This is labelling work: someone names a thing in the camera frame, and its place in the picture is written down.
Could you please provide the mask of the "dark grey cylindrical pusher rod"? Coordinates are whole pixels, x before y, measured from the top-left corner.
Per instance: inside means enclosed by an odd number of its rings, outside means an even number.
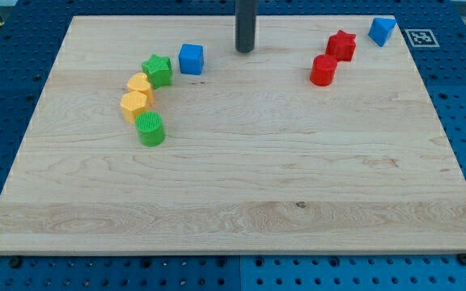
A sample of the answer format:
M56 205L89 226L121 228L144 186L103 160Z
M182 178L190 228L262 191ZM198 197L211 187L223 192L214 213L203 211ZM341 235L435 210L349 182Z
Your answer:
M250 53L256 38L256 0L235 0L235 48Z

